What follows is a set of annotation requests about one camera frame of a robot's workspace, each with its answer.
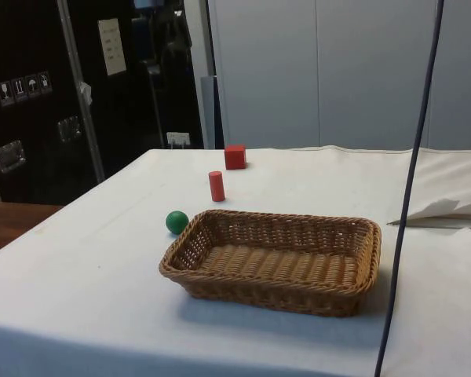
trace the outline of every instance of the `woven basket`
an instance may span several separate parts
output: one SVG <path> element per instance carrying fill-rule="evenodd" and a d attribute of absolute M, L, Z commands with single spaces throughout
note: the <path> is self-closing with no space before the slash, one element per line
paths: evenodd
<path fill-rule="evenodd" d="M 208 210 L 159 270 L 196 298 L 346 317 L 375 282 L 380 243 L 363 218 Z"/>

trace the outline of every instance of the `wooden table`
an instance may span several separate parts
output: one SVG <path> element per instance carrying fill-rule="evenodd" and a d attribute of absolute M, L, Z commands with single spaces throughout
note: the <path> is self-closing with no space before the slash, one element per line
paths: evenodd
<path fill-rule="evenodd" d="M 62 206 L 0 203 L 0 249 L 61 208 Z"/>

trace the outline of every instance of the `cable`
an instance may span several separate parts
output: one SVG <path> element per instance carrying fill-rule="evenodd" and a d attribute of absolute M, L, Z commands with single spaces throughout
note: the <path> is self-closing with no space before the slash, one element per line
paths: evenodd
<path fill-rule="evenodd" d="M 431 45 L 431 53 L 429 54 L 429 63 L 427 73 L 425 74 L 424 94 L 422 96 L 421 113 L 418 119 L 417 133 L 415 134 L 414 148 L 411 153 L 410 167 L 408 169 L 407 187 L 403 198 L 403 208 L 401 210 L 400 228 L 398 229 L 398 238 L 396 239 L 396 249 L 394 251 L 394 263 L 392 264 L 391 290 L 389 294 L 389 305 L 385 316 L 384 331 L 382 332 L 382 340 L 378 350 L 377 366 L 375 367 L 375 377 L 380 376 L 382 363 L 384 361 L 385 348 L 387 347 L 387 338 L 389 337 L 389 329 L 391 328 L 391 320 L 393 319 L 394 302 L 396 301 L 396 286 L 398 284 L 398 271 L 400 269 L 401 246 L 403 245 L 403 236 L 405 227 L 407 226 L 408 206 L 410 204 L 411 186 L 414 183 L 415 167 L 417 165 L 418 150 L 421 146 L 422 132 L 424 130 L 425 115 L 429 103 L 429 91 L 431 90 L 431 82 L 433 80 L 434 61 L 436 59 L 436 51 L 438 50 L 438 41 L 440 39 L 441 19 L 443 18 L 444 0 L 438 0 L 436 7 L 436 21 L 434 24 L 433 44 Z"/>

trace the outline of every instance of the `red cube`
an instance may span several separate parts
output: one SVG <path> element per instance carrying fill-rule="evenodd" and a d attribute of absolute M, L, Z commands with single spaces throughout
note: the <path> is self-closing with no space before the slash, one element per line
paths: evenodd
<path fill-rule="evenodd" d="M 246 169 L 246 147 L 229 145 L 225 148 L 225 167 L 227 170 Z"/>

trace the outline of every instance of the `white tablecloth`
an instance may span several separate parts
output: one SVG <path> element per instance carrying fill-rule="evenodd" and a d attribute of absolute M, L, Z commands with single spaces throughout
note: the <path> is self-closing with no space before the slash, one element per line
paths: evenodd
<path fill-rule="evenodd" d="M 150 151 L 0 251 L 0 376 L 369 376 L 410 154 Z M 419 169 L 471 153 L 423 152 Z M 223 170 L 227 200 L 207 174 Z M 432 190 L 421 185 L 418 190 Z M 363 314 L 335 319 L 190 298 L 158 264 L 172 210 L 361 216 L 382 227 Z M 408 229 L 387 376 L 471 375 L 471 230 Z"/>

